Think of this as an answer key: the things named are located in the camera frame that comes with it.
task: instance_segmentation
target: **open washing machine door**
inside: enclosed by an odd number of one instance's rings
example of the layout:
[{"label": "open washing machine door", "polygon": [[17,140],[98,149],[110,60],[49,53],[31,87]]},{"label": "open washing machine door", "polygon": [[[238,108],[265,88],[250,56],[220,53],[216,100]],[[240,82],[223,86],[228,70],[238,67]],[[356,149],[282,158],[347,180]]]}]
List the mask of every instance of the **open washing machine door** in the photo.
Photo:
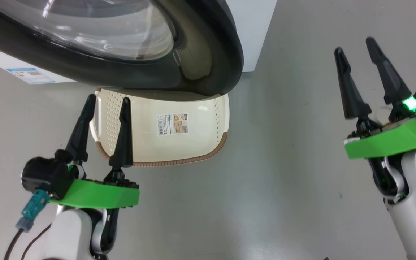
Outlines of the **open washing machine door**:
[{"label": "open washing machine door", "polygon": [[76,81],[170,101],[226,94],[243,67],[224,0],[0,0],[0,51]]}]

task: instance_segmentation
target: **green light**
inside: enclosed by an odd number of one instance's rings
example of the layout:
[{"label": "green light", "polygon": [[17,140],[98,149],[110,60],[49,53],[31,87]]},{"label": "green light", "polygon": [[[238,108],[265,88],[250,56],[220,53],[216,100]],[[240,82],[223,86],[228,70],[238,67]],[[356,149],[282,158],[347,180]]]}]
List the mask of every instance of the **green light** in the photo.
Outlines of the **green light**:
[{"label": "green light", "polygon": [[404,100],[404,105],[406,105],[410,111],[416,112],[416,99],[414,99],[413,96]]}]

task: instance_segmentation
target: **laundry basket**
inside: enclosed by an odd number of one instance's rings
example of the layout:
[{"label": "laundry basket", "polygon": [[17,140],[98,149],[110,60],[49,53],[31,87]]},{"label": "laundry basket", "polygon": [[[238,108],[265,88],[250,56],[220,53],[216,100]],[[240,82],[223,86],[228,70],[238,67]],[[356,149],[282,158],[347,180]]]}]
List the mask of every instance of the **laundry basket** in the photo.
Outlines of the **laundry basket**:
[{"label": "laundry basket", "polygon": [[206,160],[224,146],[229,129],[228,95],[198,102],[171,102],[99,89],[96,120],[90,129],[109,160],[120,131],[124,97],[131,101],[134,166],[166,166]]}]

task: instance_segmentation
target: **white sticker label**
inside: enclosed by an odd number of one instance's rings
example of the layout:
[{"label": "white sticker label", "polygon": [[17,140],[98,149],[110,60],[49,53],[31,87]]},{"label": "white sticker label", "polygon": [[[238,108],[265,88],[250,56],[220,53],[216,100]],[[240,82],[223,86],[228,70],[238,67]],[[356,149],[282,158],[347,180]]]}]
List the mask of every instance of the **white sticker label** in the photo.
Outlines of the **white sticker label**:
[{"label": "white sticker label", "polygon": [[178,135],[189,132],[187,114],[157,115],[158,135]]},{"label": "white sticker label", "polygon": [[55,83],[55,81],[35,68],[7,69],[7,71],[16,75],[19,79],[23,79],[28,84]]}]

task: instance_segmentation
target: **floor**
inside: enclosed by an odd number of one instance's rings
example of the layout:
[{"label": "floor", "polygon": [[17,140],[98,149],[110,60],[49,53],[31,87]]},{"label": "floor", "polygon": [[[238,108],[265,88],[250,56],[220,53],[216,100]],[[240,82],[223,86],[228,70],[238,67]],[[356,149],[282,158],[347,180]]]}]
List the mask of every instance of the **floor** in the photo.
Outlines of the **floor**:
[{"label": "floor", "polygon": [[[350,161],[333,51],[342,46],[373,113],[386,120],[383,89],[365,48],[374,36],[416,90],[416,1],[279,0],[256,71],[229,94],[227,143],[215,157],[131,168],[140,204],[121,211],[110,259],[405,259],[368,164]],[[30,194],[20,171],[63,148],[87,94],[80,83],[29,86],[0,69],[0,259]],[[89,143],[88,176],[106,161]],[[28,242],[55,215],[49,205]],[[27,259],[36,259],[42,241]]]}]

